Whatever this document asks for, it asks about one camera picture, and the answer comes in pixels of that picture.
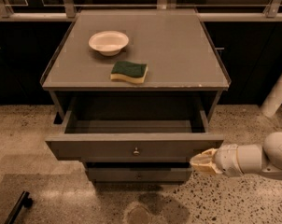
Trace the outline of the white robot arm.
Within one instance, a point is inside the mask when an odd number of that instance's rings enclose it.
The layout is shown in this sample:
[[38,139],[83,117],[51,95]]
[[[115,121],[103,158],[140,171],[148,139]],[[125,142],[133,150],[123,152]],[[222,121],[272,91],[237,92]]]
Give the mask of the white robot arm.
[[[261,106],[266,117],[272,117],[282,105],[282,74]],[[210,148],[190,160],[197,172],[237,177],[254,174],[282,180],[282,132],[269,134],[260,145],[222,145]]]

